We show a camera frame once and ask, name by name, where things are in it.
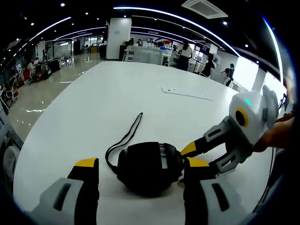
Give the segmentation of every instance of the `ceiling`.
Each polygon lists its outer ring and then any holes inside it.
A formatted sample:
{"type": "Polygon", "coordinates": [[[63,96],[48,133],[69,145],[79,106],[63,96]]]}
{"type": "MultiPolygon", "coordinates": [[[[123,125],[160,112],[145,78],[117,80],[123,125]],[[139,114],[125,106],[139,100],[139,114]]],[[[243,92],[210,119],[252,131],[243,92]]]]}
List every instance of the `ceiling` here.
{"type": "MultiPolygon", "coordinates": [[[[263,12],[268,20],[270,18],[270,23],[272,20],[276,19],[276,15],[266,10],[268,9],[266,5],[270,2],[269,0],[263,4],[256,0],[210,0],[212,4],[216,5],[229,15],[227,18],[217,19],[206,19],[193,11],[183,8],[181,4],[184,2],[185,0],[164,3],[149,1],[141,2],[137,0],[110,0],[104,3],[103,1],[90,0],[87,3],[84,1],[75,3],[70,0],[52,0],[51,2],[44,4],[37,0],[30,0],[27,2],[21,0],[15,0],[13,2],[6,1],[1,3],[2,8],[7,10],[5,14],[0,15],[1,21],[4,22],[2,30],[5,30],[5,37],[2,37],[0,42],[0,48],[2,50],[0,52],[0,61],[4,64],[4,57],[6,60],[11,59],[20,47],[27,43],[30,38],[53,23],[67,17],[71,17],[71,19],[51,27],[30,41],[30,43],[35,44],[40,41],[41,38],[43,38],[43,40],[52,40],[78,30],[105,26],[106,21],[109,22],[110,18],[123,17],[124,15],[132,18],[132,26],[163,30],[189,39],[204,42],[210,42],[211,40],[224,48],[225,51],[235,54],[230,48],[209,33],[178,18],[142,10],[113,9],[115,6],[133,6],[157,9],[187,18],[211,30],[231,46],[246,50],[252,55],[261,57],[278,68],[275,47],[261,16],[261,12],[263,12]],[[61,2],[64,2],[66,5],[61,7],[61,2]],[[259,9],[261,9],[260,12],[255,7],[258,5],[257,3],[259,3],[259,9]],[[12,47],[9,52],[7,47],[12,42],[15,42],[16,46],[12,47]]],[[[103,34],[103,31],[107,33],[107,28],[88,32],[93,33],[93,35],[98,35],[103,34]]],[[[147,30],[136,28],[133,28],[132,31],[148,32],[147,30]]],[[[159,34],[178,39],[178,37],[169,34],[161,32],[159,32],[159,34]]],[[[253,61],[257,60],[255,57],[249,56],[244,52],[238,52],[242,56],[250,58],[253,61]]],[[[268,68],[264,63],[261,63],[261,66],[268,68]]]]}

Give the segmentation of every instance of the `wall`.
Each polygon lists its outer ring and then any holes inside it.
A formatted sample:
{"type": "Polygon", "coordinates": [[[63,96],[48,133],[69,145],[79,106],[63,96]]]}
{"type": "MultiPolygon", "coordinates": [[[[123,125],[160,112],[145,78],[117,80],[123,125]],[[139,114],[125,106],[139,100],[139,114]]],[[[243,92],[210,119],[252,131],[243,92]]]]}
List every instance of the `wall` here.
{"type": "Polygon", "coordinates": [[[217,72],[223,72],[226,68],[230,67],[230,64],[233,63],[234,67],[236,67],[236,64],[238,62],[238,57],[235,55],[231,55],[229,53],[223,52],[218,50],[217,55],[221,57],[221,63],[217,66],[216,71],[217,72]]]}
{"type": "Polygon", "coordinates": [[[130,18],[111,18],[107,39],[106,58],[116,60],[119,58],[120,45],[130,38],[130,18]]]}
{"type": "Polygon", "coordinates": [[[265,77],[266,77],[266,71],[263,71],[262,69],[258,68],[252,90],[260,91],[263,87],[263,81],[265,77]]]}
{"type": "Polygon", "coordinates": [[[138,39],[147,40],[149,38],[152,38],[153,41],[155,41],[156,39],[159,38],[159,37],[148,36],[148,35],[141,35],[141,34],[130,34],[130,37],[133,38],[134,42],[137,42],[138,39]]]}

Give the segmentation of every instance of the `office desk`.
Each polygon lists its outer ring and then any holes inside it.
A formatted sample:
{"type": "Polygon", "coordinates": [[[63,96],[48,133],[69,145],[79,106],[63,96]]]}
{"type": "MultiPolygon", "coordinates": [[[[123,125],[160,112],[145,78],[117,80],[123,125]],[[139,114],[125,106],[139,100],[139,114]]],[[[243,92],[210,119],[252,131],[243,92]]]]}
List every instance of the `office desk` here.
{"type": "MultiPolygon", "coordinates": [[[[75,163],[97,157],[98,224],[184,225],[182,187],[173,183],[158,198],[137,196],[106,165],[105,152],[124,136],[140,112],[144,116],[129,145],[169,143],[181,151],[228,115],[236,93],[211,79],[174,68],[101,62],[54,99],[31,129],[16,165],[15,201],[22,210],[33,210],[40,194],[57,179],[67,177],[75,163]],[[213,101],[166,94],[161,86],[206,94],[213,101]]],[[[209,162],[224,153],[225,145],[220,145],[201,157],[209,162]]],[[[253,153],[235,171],[223,175],[240,194],[248,213],[266,187],[271,155],[270,150],[253,153]]],[[[118,150],[111,154],[112,164],[117,161],[118,150]]]]}

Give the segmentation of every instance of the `woman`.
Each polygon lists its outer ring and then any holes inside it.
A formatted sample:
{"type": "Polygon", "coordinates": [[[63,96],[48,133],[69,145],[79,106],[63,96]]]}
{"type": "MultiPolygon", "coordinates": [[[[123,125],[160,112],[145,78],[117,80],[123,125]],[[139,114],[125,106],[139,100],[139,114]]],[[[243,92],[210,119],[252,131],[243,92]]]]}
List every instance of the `woman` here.
{"type": "Polygon", "coordinates": [[[179,59],[177,63],[177,69],[188,70],[188,60],[193,57],[193,49],[189,46],[188,41],[185,40],[184,44],[178,51],[179,59]]]}

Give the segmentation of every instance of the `tiled floor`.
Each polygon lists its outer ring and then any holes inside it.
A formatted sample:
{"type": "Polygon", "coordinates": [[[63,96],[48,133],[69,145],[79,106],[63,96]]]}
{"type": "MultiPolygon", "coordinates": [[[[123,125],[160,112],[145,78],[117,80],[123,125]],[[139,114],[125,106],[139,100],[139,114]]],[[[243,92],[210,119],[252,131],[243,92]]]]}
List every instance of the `tiled floor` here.
{"type": "Polygon", "coordinates": [[[19,88],[17,100],[9,109],[8,120],[20,138],[25,141],[47,106],[70,83],[100,62],[99,53],[76,55],[72,65],[62,67],[49,79],[19,88]]]}

